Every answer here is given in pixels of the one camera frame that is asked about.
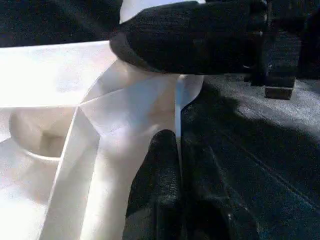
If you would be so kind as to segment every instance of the white plastic surface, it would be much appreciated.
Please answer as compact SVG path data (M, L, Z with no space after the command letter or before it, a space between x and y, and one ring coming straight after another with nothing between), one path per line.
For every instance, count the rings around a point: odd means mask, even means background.
M172 1L139 2L121 21ZM2 48L0 66L0 239L121 239L152 136L202 78L137 69L108 41Z

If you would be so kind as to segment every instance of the black cloth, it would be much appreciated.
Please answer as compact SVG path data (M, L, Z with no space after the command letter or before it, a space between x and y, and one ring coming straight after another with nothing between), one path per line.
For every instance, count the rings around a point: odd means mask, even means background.
M107 40L122 0L0 0L0 47Z
M207 77L182 111L186 192L196 209L219 213L233 239L320 239L319 84L297 81L284 101L241 80ZM215 218L202 218L212 230Z

